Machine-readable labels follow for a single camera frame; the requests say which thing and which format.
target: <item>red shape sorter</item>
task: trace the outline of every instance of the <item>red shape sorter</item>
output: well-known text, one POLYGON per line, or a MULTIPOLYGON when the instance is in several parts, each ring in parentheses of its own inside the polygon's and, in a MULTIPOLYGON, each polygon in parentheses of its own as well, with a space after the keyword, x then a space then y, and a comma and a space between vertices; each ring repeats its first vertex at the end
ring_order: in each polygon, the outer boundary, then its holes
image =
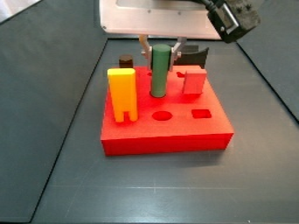
POLYGON ((107 156, 176 151, 224 150, 234 135, 218 96, 208 80, 202 94, 183 94, 186 70, 175 66, 167 76, 166 97, 150 95, 151 73, 135 67, 139 119, 116 122, 107 93, 100 141, 107 156))

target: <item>black object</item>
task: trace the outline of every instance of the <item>black object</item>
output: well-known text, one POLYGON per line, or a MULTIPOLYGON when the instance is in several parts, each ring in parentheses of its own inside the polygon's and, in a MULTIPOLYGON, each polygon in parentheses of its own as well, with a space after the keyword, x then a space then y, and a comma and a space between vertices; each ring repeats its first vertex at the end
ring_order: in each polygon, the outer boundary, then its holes
POLYGON ((198 45, 186 45, 182 49, 182 57, 174 62, 174 65, 199 65, 204 68, 208 52, 208 47, 199 52, 198 45))
POLYGON ((248 0, 219 0, 206 4, 210 21, 226 43, 240 39, 260 23, 248 0))
POLYGON ((134 57, 131 54, 123 54, 119 56, 119 67, 134 68, 134 57))

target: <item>circular hole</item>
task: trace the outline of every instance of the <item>circular hole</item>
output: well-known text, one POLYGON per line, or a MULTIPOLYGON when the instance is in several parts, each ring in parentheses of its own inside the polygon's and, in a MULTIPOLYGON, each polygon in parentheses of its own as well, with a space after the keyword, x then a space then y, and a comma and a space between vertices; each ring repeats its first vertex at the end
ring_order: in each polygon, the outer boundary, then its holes
POLYGON ((168 121, 174 117, 174 115, 168 111, 156 111, 154 112, 152 117, 156 121, 168 121))
POLYGON ((179 78, 184 78, 184 73, 176 72, 179 78))

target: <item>hole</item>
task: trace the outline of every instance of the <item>hole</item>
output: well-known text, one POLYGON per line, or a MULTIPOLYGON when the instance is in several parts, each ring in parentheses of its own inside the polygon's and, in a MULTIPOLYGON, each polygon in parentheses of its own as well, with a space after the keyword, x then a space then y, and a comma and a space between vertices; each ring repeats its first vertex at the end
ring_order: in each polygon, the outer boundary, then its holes
POLYGON ((174 115, 168 111, 158 111, 154 112, 152 117, 156 121, 168 121, 174 117, 174 115))
POLYGON ((192 118, 211 118, 211 112, 208 109, 194 109, 191 111, 192 118))
POLYGON ((176 74, 179 78, 184 78, 184 73, 178 72, 176 74))

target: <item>table surface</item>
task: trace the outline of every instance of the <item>table surface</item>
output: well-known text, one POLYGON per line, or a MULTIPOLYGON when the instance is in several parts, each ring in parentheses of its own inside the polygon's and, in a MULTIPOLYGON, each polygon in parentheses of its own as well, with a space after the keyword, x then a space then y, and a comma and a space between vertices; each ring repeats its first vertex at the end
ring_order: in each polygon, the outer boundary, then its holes
POLYGON ((104 156, 107 69, 124 53, 146 64, 136 40, 110 40, 33 222, 299 222, 298 123, 238 45, 190 44, 210 47, 210 83, 235 128, 228 148, 104 156))

